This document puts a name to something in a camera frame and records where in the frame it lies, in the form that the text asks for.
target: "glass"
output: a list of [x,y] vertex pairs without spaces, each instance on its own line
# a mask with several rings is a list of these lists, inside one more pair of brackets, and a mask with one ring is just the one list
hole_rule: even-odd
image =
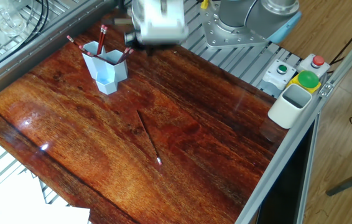
[[15,37],[24,31],[27,23],[14,7],[11,0],[0,0],[0,29],[9,37]]

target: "white paper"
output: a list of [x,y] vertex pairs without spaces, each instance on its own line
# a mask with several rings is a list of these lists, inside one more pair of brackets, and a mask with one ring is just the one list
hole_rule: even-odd
[[47,205],[38,178],[30,172],[0,185],[0,224],[87,224],[90,209]]

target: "light blue pencil cup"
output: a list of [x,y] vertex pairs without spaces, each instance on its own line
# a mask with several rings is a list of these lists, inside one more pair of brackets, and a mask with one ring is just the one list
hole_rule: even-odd
[[[83,48],[92,54],[96,54],[98,43],[93,41],[85,44]],[[114,93],[117,90],[118,82],[127,78],[127,65],[126,61],[117,64],[122,56],[122,52],[113,50],[106,53],[103,47],[101,54],[98,56],[111,62],[111,65],[99,58],[90,57],[89,55],[82,54],[85,59],[86,65],[93,79],[96,80],[99,91],[105,94]]]

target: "red button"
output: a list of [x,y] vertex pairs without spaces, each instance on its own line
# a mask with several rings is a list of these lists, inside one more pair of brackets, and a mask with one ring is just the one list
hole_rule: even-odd
[[324,64],[324,58],[323,57],[321,57],[321,56],[314,56],[314,58],[313,58],[313,64],[315,64],[315,65],[317,65],[317,66],[321,66],[321,65],[323,65]]

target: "metal mounting plate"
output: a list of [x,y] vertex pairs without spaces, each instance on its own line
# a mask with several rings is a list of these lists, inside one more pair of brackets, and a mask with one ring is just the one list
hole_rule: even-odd
[[209,1],[207,9],[200,8],[200,19],[205,31],[206,42],[215,49],[265,46],[268,40],[255,34],[247,27],[230,27],[218,17],[220,2]]

